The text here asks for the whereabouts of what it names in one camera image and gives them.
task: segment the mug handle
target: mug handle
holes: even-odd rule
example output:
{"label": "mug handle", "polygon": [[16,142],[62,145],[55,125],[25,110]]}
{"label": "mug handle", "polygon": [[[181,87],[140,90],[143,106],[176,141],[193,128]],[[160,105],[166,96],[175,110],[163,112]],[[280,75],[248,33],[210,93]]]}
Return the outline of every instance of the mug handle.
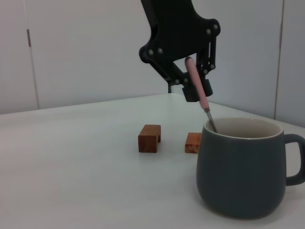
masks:
{"label": "mug handle", "polygon": [[301,168],[296,175],[286,178],[287,186],[299,185],[305,182],[305,139],[300,135],[285,135],[285,144],[292,142],[297,142],[299,144],[301,154]]}

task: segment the brown wooden block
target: brown wooden block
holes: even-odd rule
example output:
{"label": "brown wooden block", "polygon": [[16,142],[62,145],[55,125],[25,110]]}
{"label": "brown wooden block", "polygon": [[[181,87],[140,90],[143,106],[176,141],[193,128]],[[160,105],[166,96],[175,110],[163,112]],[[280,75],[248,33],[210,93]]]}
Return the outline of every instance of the brown wooden block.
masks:
{"label": "brown wooden block", "polygon": [[138,136],[140,153],[157,153],[158,142],[161,142],[161,126],[145,125]]}
{"label": "brown wooden block", "polygon": [[185,142],[185,152],[187,154],[198,154],[201,140],[201,133],[189,133]]}

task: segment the black robotic arm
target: black robotic arm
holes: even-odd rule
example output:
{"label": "black robotic arm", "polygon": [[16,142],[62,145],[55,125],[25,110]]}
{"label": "black robotic arm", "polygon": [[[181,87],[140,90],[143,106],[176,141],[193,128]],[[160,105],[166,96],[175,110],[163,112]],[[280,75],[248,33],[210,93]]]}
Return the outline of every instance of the black robotic arm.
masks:
{"label": "black robotic arm", "polygon": [[141,0],[152,33],[140,49],[140,58],[149,63],[167,81],[169,87],[183,84],[188,102],[199,100],[188,73],[174,61],[197,54],[196,66],[206,96],[213,94],[205,76],[215,69],[216,37],[219,22],[200,17],[191,0]]}

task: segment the gray mug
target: gray mug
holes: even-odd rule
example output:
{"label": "gray mug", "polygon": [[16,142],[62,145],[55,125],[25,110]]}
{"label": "gray mug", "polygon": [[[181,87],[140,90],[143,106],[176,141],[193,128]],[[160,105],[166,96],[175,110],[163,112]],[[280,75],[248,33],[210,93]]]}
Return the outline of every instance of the gray mug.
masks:
{"label": "gray mug", "polygon": [[[305,181],[305,139],[281,126],[251,118],[215,119],[203,127],[196,180],[201,197],[229,217],[257,219],[281,203],[285,186]],[[297,142],[301,168],[286,177],[285,144]]]}

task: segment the white table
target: white table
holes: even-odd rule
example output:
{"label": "white table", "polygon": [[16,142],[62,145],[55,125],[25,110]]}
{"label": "white table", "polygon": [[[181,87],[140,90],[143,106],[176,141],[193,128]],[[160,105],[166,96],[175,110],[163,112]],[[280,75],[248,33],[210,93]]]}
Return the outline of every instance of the white table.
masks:
{"label": "white table", "polygon": [[[214,118],[256,115],[211,104]],[[287,187],[280,207],[252,221],[211,212],[195,184],[188,132],[206,115],[165,94],[0,115],[1,229],[286,229],[305,226],[305,185]],[[162,126],[157,154],[138,152],[145,124]],[[286,133],[305,129],[281,123]],[[287,173],[300,166],[287,147]]]}

